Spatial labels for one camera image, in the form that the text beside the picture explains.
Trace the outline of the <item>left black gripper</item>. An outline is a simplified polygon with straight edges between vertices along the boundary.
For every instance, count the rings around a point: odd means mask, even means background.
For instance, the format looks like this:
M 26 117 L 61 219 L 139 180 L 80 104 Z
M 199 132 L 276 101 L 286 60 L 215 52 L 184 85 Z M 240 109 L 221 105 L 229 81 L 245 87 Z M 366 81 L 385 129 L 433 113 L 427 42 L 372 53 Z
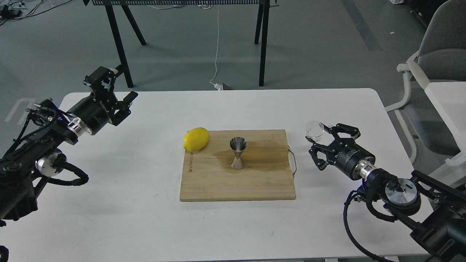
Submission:
M 91 75 L 85 76 L 83 84 L 91 89 L 91 93 L 69 109 L 68 129 L 77 136 L 84 132 L 95 135 L 108 122 L 118 126 L 130 115 L 130 106 L 138 93 L 130 91 L 122 101 L 117 100 L 114 83 L 122 73 L 123 65 L 110 69 L 100 66 Z M 108 104 L 107 113 L 99 101 Z

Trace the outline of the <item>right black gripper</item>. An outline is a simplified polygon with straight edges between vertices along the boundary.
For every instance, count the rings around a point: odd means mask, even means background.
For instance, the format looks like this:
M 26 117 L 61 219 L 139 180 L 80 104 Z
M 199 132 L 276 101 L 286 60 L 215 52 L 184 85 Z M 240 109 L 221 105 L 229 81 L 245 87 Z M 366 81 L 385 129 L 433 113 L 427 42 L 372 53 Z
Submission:
M 328 146 L 310 141 L 310 154 L 316 167 L 323 171 L 328 165 L 336 166 L 351 180 L 360 180 L 361 176 L 355 171 L 357 164 L 361 160 L 366 160 L 371 164 L 375 163 L 375 156 L 356 143 L 361 135 L 357 127 L 346 124 L 336 124 L 328 127 L 324 125 L 324 130 L 334 138 Z M 350 138 L 341 138 L 339 133 L 350 135 Z

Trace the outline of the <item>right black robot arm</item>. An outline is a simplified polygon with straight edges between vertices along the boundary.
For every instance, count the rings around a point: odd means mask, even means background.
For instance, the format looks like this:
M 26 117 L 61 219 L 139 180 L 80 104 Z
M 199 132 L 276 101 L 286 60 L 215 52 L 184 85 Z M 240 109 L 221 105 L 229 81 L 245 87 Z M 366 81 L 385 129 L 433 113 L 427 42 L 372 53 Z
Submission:
M 386 222 L 400 221 L 412 231 L 410 236 L 424 250 L 443 262 L 457 255 L 465 256 L 466 198 L 465 186 L 452 188 L 414 170 L 411 178 L 399 178 L 376 167 L 375 156 L 358 145 L 358 128 L 345 124 L 321 129 L 333 136 L 329 145 L 318 144 L 307 134 L 308 151 L 319 170 L 337 167 L 361 186 L 348 194 L 343 208 L 343 224 L 351 242 L 371 259 L 386 262 L 360 245 L 350 231 L 347 220 L 352 201 L 363 201 L 368 211 Z

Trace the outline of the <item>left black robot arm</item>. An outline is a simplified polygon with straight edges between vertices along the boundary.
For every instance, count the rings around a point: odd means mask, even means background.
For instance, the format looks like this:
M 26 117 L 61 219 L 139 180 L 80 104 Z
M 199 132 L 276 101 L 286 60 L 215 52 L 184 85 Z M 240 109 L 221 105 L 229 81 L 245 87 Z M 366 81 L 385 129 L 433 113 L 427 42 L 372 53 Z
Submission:
M 138 96 L 131 91 L 122 101 L 114 93 L 115 80 L 126 67 L 99 67 L 85 76 L 90 94 L 67 112 L 52 99 L 27 109 L 27 118 L 17 139 L 0 161 L 1 226 L 37 210 L 37 198 L 46 184 L 81 186 L 89 177 L 70 164 L 58 149 L 61 143 L 75 145 L 83 133 L 95 135 L 106 124 L 118 126 L 130 115 L 130 105 Z

